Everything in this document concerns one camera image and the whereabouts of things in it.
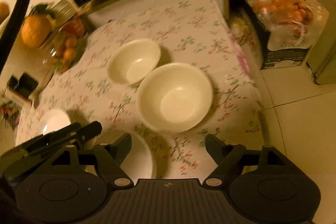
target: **floral tablecloth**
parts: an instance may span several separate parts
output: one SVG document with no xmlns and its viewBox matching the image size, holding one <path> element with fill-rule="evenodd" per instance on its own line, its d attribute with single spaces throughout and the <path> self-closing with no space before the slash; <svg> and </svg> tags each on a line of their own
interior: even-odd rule
<svg viewBox="0 0 336 224">
<path fill-rule="evenodd" d="M 106 72 L 111 54 L 125 43 L 148 37 L 162 49 L 160 65 L 184 62 L 206 72 L 213 83 L 210 112 L 196 127 L 175 135 L 157 134 L 144 126 L 136 108 L 137 87 L 112 83 Z M 159 178 L 201 181 L 216 163 L 204 139 L 216 135 L 226 143 L 260 149 L 263 137 L 258 119 L 258 92 L 248 76 L 242 51 L 228 33 L 218 5 L 212 0 L 185 0 L 120 19 L 112 19 L 89 38 L 78 64 L 54 75 L 35 110 L 23 109 L 16 144 L 34 137 L 39 120 L 52 108 L 64 109 L 82 123 L 99 121 L 103 132 L 129 128 L 147 141 Z"/>
</svg>

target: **cream bowl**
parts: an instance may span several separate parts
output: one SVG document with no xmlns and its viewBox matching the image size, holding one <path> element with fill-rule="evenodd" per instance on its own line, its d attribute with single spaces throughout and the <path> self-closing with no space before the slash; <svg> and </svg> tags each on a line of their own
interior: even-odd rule
<svg viewBox="0 0 336 224">
<path fill-rule="evenodd" d="M 209 112 L 212 99 L 206 74 L 184 63 L 153 70 L 137 91 L 140 118 L 156 132 L 178 133 L 196 126 Z"/>
<path fill-rule="evenodd" d="M 133 85 L 158 64 L 160 46 L 147 38 L 133 40 L 117 49 L 107 64 L 109 78 L 117 84 Z"/>
</svg>

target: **bowl rim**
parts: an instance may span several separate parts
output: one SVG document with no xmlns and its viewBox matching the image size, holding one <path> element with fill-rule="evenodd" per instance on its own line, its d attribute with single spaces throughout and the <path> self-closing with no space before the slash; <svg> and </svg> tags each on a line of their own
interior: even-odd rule
<svg viewBox="0 0 336 224">
<path fill-rule="evenodd" d="M 157 60 L 155 60 L 155 63 L 154 65 L 152 66 L 152 68 L 150 69 L 150 71 L 145 74 L 141 79 L 137 80 L 136 82 L 127 82 L 127 83 L 119 83 L 119 82 L 115 82 L 112 77 L 110 76 L 110 66 L 112 65 L 113 61 L 121 54 L 122 51 L 124 51 L 125 49 L 129 48 L 129 47 L 132 47 L 134 44 L 138 44 L 138 43 L 144 43 L 144 42 L 147 42 L 148 44 L 152 44 L 154 47 L 157 48 L 158 52 L 157 52 Z M 154 40 L 150 39 L 150 38 L 139 38 L 139 39 L 134 39 L 130 42 L 127 42 L 126 44 L 120 46 L 118 49 L 115 50 L 114 53 L 111 54 L 110 58 L 109 58 L 109 61 L 106 65 L 106 70 L 107 70 L 107 76 L 109 77 L 109 79 L 115 83 L 115 84 L 118 84 L 118 85 L 134 85 L 138 82 L 140 82 L 141 80 L 143 80 L 149 73 L 151 73 L 155 68 L 156 66 L 158 65 L 159 61 L 160 61 L 160 58 L 161 58 L 161 47 L 160 45 L 155 42 Z"/>
<path fill-rule="evenodd" d="M 200 77 L 202 77 L 204 80 L 206 80 L 207 84 L 209 85 L 209 88 L 210 88 L 210 92 L 209 94 L 207 95 L 209 97 L 209 103 L 206 107 L 204 107 L 204 113 L 202 113 L 202 116 L 200 116 L 200 119 L 199 121 L 197 121 L 197 123 L 195 123 L 192 127 L 190 128 L 183 128 L 183 130 L 179 130 L 179 131 L 176 131 L 176 130 L 169 130 L 169 129 L 160 129 L 160 128 L 156 128 L 154 127 L 153 125 L 151 125 L 150 122 L 147 121 L 147 119 L 145 119 L 145 117 L 142 115 L 142 112 L 140 110 L 140 104 L 141 104 L 141 96 L 143 94 L 143 92 L 145 91 L 145 88 L 148 86 L 148 84 L 150 83 L 150 81 L 158 74 L 161 73 L 162 70 L 165 70 L 167 67 L 183 67 L 183 68 L 187 68 L 187 69 L 190 69 L 190 70 L 193 70 L 194 72 L 196 72 Z M 193 127 L 195 127 L 196 125 L 198 125 L 203 119 L 204 117 L 209 113 L 209 110 L 211 108 L 211 105 L 213 103 L 213 86 L 212 86 L 212 83 L 211 83 L 211 80 L 210 78 L 208 77 L 208 75 L 203 72 L 202 70 L 192 66 L 191 64 L 189 63 L 182 63 L 182 62 L 178 62 L 178 63 L 168 63 L 168 64 L 165 64 L 165 65 L 162 65 L 158 68 L 156 68 L 155 70 L 151 71 L 144 79 L 143 81 L 141 82 L 139 88 L 137 89 L 137 98 L 136 98 L 136 104 L 137 104 L 137 111 L 138 111 L 138 114 L 140 116 L 140 119 L 142 120 L 142 122 L 147 126 L 149 127 L 150 129 L 152 129 L 153 131 L 155 132 L 168 132 L 168 133 L 181 133 L 181 132 L 184 132 L 184 131 L 187 131 Z"/>
</svg>

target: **tile floor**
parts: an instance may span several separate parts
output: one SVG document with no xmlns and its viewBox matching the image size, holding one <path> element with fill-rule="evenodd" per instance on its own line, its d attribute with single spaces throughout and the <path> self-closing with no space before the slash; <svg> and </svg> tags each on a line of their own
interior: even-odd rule
<svg viewBox="0 0 336 224">
<path fill-rule="evenodd" d="M 316 224 L 336 223 L 336 85 L 316 85 L 307 66 L 259 71 L 264 139 L 311 177 L 321 191 Z"/>
</svg>

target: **bowl bottom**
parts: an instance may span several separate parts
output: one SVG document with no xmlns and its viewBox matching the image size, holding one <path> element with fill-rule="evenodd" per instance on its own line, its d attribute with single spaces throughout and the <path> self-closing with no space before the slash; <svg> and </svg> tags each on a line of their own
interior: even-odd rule
<svg viewBox="0 0 336 224">
<path fill-rule="evenodd" d="M 139 58 L 134 61 L 126 72 L 126 80 L 129 83 L 140 81 L 152 69 L 156 60 L 154 58 Z"/>
<path fill-rule="evenodd" d="M 160 112 L 163 118 L 172 123 L 190 119 L 196 112 L 199 102 L 195 90 L 178 87 L 170 90 L 161 100 Z"/>
</svg>

